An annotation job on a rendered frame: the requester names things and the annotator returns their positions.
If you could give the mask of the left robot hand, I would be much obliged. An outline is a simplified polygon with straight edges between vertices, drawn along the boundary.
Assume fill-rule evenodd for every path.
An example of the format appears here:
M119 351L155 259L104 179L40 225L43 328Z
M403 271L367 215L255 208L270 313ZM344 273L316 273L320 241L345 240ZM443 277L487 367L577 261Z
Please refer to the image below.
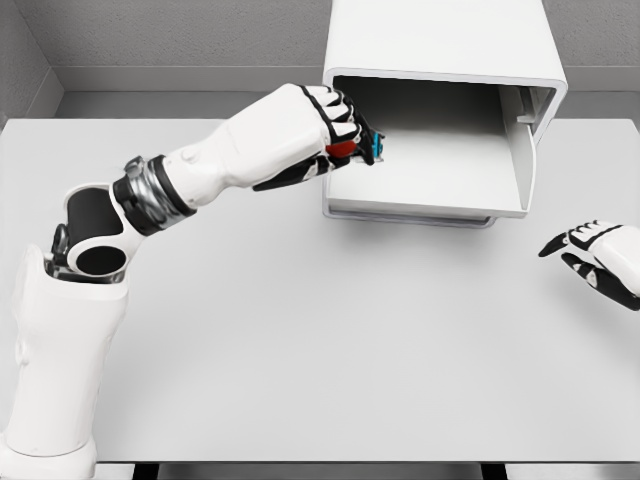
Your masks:
M374 130L354 101L327 86L286 84L225 123L229 183L270 190L302 183L346 165L326 148Z

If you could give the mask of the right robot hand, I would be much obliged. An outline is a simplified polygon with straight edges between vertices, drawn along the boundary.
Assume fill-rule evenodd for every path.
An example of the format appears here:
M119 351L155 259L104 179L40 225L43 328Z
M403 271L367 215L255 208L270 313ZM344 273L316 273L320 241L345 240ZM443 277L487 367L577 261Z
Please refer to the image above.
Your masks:
M597 264L572 253L561 259L595 291L632 311L640 311L640 228L593 220L554 236L541 258L568 246L590 253Z

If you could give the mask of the load switch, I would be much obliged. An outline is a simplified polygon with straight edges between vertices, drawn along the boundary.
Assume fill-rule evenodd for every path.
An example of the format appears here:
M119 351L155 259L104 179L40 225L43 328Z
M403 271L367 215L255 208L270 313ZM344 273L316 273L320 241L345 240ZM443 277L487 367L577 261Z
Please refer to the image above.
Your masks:
M354 140L340 142L329 145L326 152L336 165L342 166L355 161L372 166L382 160L384 138L383 134L373 131L365 133L359 143Z

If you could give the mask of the white cabinet drawer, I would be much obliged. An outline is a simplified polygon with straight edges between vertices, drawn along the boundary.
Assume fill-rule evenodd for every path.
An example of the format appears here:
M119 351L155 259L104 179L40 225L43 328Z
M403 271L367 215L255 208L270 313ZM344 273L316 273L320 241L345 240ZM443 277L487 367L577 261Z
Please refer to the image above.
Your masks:
M486 228L530 211L537 167L531 129L391 129L373 166L352 163L324 181L328 217Z

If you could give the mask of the white tabletop storage cabinet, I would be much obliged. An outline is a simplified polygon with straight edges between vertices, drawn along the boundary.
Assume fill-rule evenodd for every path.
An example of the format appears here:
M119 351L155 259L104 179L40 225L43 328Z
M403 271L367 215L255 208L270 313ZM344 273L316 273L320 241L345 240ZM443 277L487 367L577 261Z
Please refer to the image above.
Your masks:
M337 76L531 87L535 141L568 91L542 0L332 0L322 81Z

